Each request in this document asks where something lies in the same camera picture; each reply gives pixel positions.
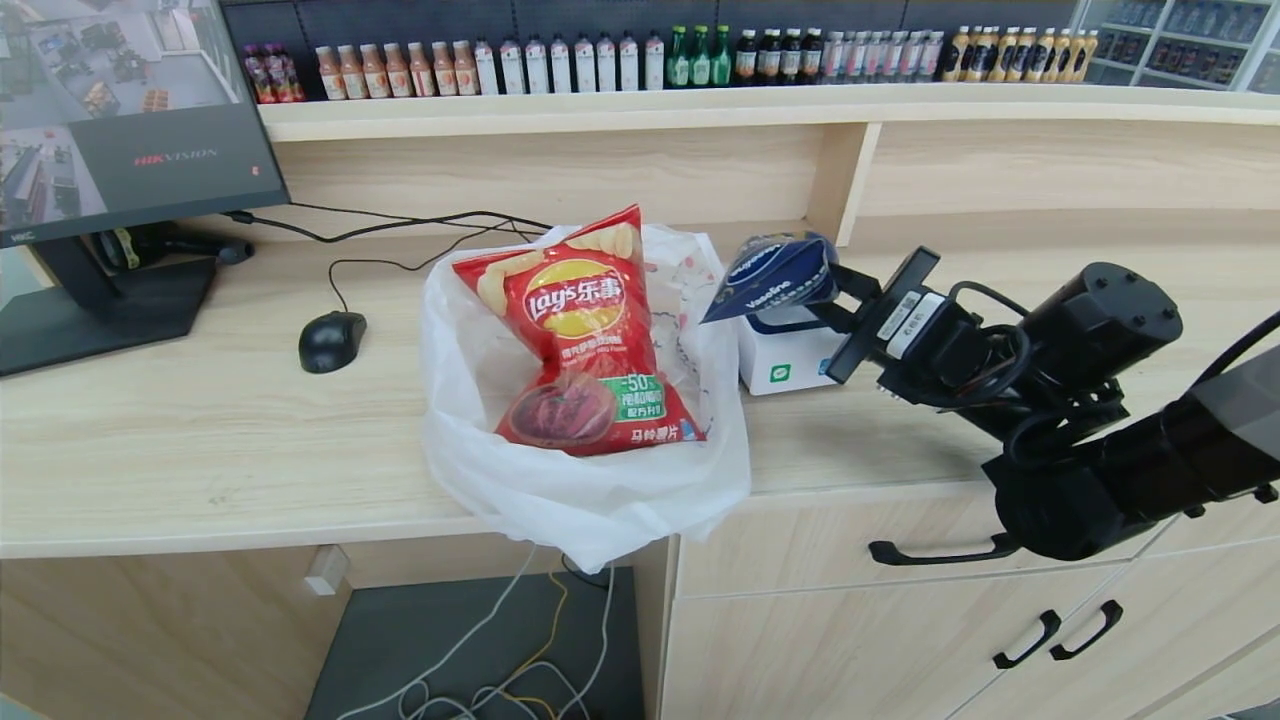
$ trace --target pegboard wall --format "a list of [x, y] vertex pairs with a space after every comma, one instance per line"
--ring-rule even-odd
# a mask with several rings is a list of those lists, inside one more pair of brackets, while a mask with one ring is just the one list
[[946, 29], [960, 24], [1062, 27], [1074, 0], [220, 0], [237, 45], [279, 42], [298, 67], [307, 97], [324, 88], [315, 63], [320, 45], [475, 40], [499, 45], [508, 36], [544, 41], [586, 32], [614, 38], [628, 29], [639, 41], [671, 26], [741, 28]]

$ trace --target blue vaseline package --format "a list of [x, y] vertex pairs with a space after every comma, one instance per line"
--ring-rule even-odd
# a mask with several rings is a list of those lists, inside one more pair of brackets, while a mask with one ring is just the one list
[[831, 277], [837, 260], [836, 246], [815, 232], [758, 234], [737, 251], [703, 322], [829, 302], [840, 295]]

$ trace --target black drawer handle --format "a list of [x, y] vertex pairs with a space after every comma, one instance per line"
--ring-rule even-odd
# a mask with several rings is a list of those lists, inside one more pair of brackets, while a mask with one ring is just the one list
[[991, 660], [992, 662], [996, 664], [996, 667], [1000, 667], [1001, 670], [1018, 667], [1018, 665], [1021, 664], [1023, 660], [1027, 660], [1028, 657], [1032, 656], [1033, 652], [1044, 647], [1044, 643], [1047, 643], [1050, 638], [1052, 638], [1057, 633], [1057, 629], [1062, 626], [1062, 619], [1057, 616], [1057, 612], [1053, 612], [1052, 610], [1046, 610], [1044, 612], [1041, 612], [1041, 624], [1044, 625], [1044, 630], [1041, 633], [1041, 639], [1036, 641], [1036, 644], [1027, 648], [1027, 652], [1019, 655], [1014, 660], [1010, 660], [1009, 656], [1005, 655], [1004, 652], [1001, 652], [996, 657], [992, 657]]
[[940, 555], [937, 557], [911, 557], [910, 555], [902, 555], [902, 551], [900, 551], [892, 541], [876, 541], [867, 547], [872, 551], [872, 559], [881, 565], [950, 565], [951, 562], [1000, 560], [1001, 557], [1009, 557], [1023, 547], [1018, 544], [1018, 541], [1015, 541], [1009, 533], [991, 536], [991, 542], [996, 547], [987, 552], [975, 552], [973, 555]]
[[1102, 629], [1094, 633], [1092, 638], [1084, 641], [1084, 644], [1082, 644], [1075, 650], [1066, 650], [1065, 647], [1062, 647], [1062, 643], [1059, 643], [1048, 648], [1048, 653], [1053, 656], [1053, 660], [1070, 660], [1076, 655], [1080, 655], [1082, 652], [1089, 650], [1091, 644], [1098, 642], [1100, 639], [1102, 639], [1102, 635], [1110, 633], [1111, 628], [1115, 628], [1116, 623], [1120, 621], [1120, 618], [1124, 616], [1124, 607], [1120, 607], [1120, 603], [1114, 600], [1103, 602], [1100, 610], [1102, 610], [1102, 619], [1105, 620], [1102, 623]]

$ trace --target monitor stand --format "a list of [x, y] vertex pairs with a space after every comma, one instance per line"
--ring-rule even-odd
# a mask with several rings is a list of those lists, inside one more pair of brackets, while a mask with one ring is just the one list
[[61, 287], [0, 309], [0, 377], [186, 336], [216, 263], [202, 258], [111, 277], [77, 237], [31, 250]]

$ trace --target white box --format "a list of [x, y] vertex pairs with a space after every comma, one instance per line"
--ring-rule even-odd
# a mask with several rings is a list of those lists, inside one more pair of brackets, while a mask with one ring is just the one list
[[823, 373], [845, 337], [804, 307], [778, 307], [733, 318], [739, 374], [751, 395], [836, 384]]

